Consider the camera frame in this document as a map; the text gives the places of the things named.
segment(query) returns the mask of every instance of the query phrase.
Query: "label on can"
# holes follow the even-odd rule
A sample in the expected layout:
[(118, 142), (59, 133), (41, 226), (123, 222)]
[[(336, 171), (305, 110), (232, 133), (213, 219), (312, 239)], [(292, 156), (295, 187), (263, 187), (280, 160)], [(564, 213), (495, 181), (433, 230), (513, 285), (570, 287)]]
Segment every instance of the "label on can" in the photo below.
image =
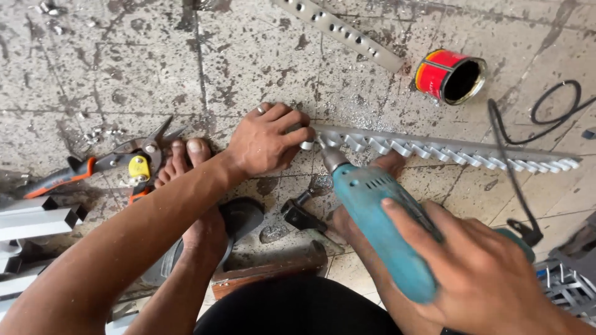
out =
[(416, 71), (416, 88), (423, 93), (445, 100), (442, 90), (443, 80), (455, 70), (454, 65), (468, 57), (445, 49), (429, 53)]

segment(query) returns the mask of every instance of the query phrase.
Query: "perforated metal strip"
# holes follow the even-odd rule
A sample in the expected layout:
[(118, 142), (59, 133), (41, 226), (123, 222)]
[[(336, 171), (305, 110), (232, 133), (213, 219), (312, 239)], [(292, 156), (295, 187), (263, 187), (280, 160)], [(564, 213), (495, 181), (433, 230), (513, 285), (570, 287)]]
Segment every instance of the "perforated metal strip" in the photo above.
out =
[(271, 2), (393, 73), (403, 65), (403, 61), (397, 55), (311, 1), (271, 0)]
[(470, 164), (477, 168), (485, 166), (491, 170), (505, 170), (509, 164), (516, 171), (527, 170), (531, 173), (569, 171), (579, 168), (581, 161), (581, 158), (572, 154), (507, 147), (508, 160), (505, 162), (500, 157), (497, 146), (493, 144), (325, 125), (311, 126), (327, 145), (338, 147), (345, 144), (359, 153), (372, 147), (381, 154), (395, 150), (405, 157), (415, 153), (424, 159), (435, 157), (443, 162), (453, 160), (461, 165)]

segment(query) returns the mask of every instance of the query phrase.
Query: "open can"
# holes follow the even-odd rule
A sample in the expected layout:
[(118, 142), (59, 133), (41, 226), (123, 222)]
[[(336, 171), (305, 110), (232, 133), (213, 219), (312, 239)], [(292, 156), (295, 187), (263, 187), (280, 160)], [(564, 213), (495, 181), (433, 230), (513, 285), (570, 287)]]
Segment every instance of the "open can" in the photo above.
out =
[(486, 61), (445, 49), (429, 53), (416, 70), (416, 88), (449, 105), (475, 96), (486, 82)]

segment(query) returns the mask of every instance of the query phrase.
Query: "wire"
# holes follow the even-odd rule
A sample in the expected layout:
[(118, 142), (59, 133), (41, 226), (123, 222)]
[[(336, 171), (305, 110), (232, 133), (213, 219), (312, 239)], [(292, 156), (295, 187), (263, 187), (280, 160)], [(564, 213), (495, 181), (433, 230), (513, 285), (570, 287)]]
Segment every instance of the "wire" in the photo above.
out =
[[(542, 103), (551, 94), (553, 94), (556, 90), (558, 90), (559, 88), (566, 86), (566, 85), (571, 85), (575, 88), (575, 99), (574, 99), (571, 109), (567, 113), (561, 115), (560, 117), (558, 117), (556, 119), (547, 120), (547, 121), (538, 120), (536, 118), (536, 113), (538, 112), (538, 108), (540, 108)], [(582, 87), (579, 84), (579, 82), (577, 82), (576, 80), (566, 80), (564, 82), (560, 82), (560, 83), (556, 84), (555, 86), (551, 87), (546, 92), (544, 92), (544, 94), (542, 94), (542, 96), (537, 100), (536, 104), (534, 104), (534, 106), (532, 107), (531, 112), (530, 112), (530, 120), (532, 121), (532, 123), (534, 123), (536, 125), (553, 125), (553, 124), (554, 125), (552, 127), (550, 127), (549, 129), (547, 129), (537, 135), (534, 135), (534, 136), (530, 137), (529, 139), (525, 139), (523, 141), (513, 141), (507, 135), (507, 132), (505, 131), (505, 125), (503, 124), (501, 112), (499, 111), (496, 101), (493, 99), (488, 100), (489, 119), (491, 120), (491, 126), (493, 129), (493, 133), (495, 134), (496, 145), (498, 147), (499, 153), (501, 154), (503, 161), (507, 165), (507, 174), (509, 176), (511, 184), (513, 185), (513, 190), (516, 193), (516, 196), (517, 196), (518, 201), (520, 202), (521, 208), (526, 213), (528, 221), (530, 221), (530, 224), (532, 225), (532, 230), (530, 231), (530, 229), (528, 227), (526, 227), (525, 225), (523, 225), (521, 222), (519, 222), (517, 220), (513, 220), (513, 219), (508, 219), (507, 224), (509, 226), (511, 226), (512, 228), (514, 228), (515, 230), (517, 230), (518, 232), (520, 232), (522, 234), (523, 241), (526, 242), (526, 244), (528, 244), (530, 247), (533, 247), (536, 244), (538, 244), (538, 242), (540, 242), (540, 240), (544, 237), (544, 235), (542, 235), (542, 232), (540, 231), (540, 227), (538, 226), (538, 222), (536, 221), (536, 218), (532, 214), (532, 211), (530, 211), (530, 208), (528, 207), (526, 200), (523, 197), (523, 193), (519, 186), (519, 183), (517, 182), (515, 172), (513, 171), (513, 168), (511, 167), (511, 165), (508, 163), (507, 153), (505, 152), (505, 146), (502, 143), (501, 137), (505, 140), (506, 143), (511, 144), (511, 145), (527, 144), (532, 141), (536, 141), (537, 139), (539, 139), (539, 138), (545, 136), (546, 134), (552, 132), (553, 130), (557, 129), (562, 124), (564, 124), (567, 120), (569, 120), (575, 113), (585, 109), (586, 107), (588, 107), (592, 103), (594, 103), (594, 101), (596, 101), (596, 97), (591, 97), (590, 99), (588, 99), (587, 101), (585, 101), (584, 103), (581, 104), (580, 103), (581, 99), (582, 99)]]

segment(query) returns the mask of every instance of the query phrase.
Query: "toenail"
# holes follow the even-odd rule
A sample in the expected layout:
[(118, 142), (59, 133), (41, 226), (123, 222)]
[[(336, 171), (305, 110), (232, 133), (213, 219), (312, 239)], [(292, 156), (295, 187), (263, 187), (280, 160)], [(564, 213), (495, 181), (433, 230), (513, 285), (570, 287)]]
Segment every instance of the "toenail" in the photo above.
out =
[(203, 143), (199, 141), (188, 141), (188, 149), (193, 153), (199, 153), (203, 149)]

